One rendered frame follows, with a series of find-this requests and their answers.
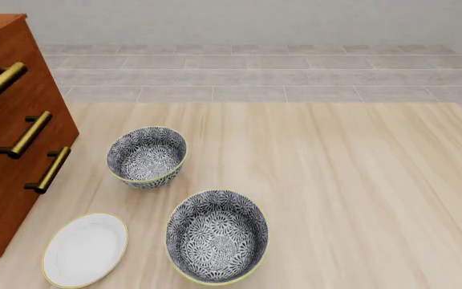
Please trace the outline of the black patterned bowl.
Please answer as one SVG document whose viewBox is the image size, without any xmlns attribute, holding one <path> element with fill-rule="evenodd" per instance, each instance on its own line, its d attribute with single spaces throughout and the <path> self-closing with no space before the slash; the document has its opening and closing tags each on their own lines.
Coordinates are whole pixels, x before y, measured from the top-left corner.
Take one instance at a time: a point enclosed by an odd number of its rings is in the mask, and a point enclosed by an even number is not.
<svg viewBox="0 0 462 289">
<path fill-rule="evenodd" d="M 184 199 L 170 214 L 164 246 L 174 268 L 204 286 L 245 279 L 261 264 L 270 228 L 261 209 L 228 189 Z"/>
<path fill-rule="evenodd" d="M 135 189 L 167 185 L 188 156 L 185 138 L 167 127 L 138 128 L 122 135 L 109 148 L 107 167 L 118 180 Z"/>
</svg>

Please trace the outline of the wooden cabinet with drawers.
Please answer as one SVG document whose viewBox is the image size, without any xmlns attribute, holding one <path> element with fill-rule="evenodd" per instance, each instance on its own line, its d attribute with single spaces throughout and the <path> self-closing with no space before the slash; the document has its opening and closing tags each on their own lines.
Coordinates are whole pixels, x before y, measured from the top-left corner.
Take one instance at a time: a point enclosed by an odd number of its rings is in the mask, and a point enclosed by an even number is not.
<svg viewBox="0 0 462 289">
<path fill-rule="evenodd" d="M 0 94 L 0 147 L 10 147 L 30 127 L 26 116 L 53 117 L 21 158 L 0 154 L 0 257 L 42 194 L 24 189 L 39 182 L 53 157 L 49 151 L 71 148 L 79 135 L 24 14 L 0 14 L 0 68 L 16 62 L 28 71 Z"/>
</svg>

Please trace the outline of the white plate with yellow rim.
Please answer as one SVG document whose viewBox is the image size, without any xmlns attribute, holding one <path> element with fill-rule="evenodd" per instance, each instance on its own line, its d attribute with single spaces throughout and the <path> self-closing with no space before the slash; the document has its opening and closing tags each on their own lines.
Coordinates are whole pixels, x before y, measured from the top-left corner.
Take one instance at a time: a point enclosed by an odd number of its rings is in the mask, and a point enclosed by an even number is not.
<svg viewBox="0 0 462 289">
<path fill-rule="evenodd" d="M 47 243 L 42 272 L 62 289 L 89 286 L 110 273 L 124 256 L 128 228 L 114 214 L 78 216 L 60 228 Z"/>
</svg>

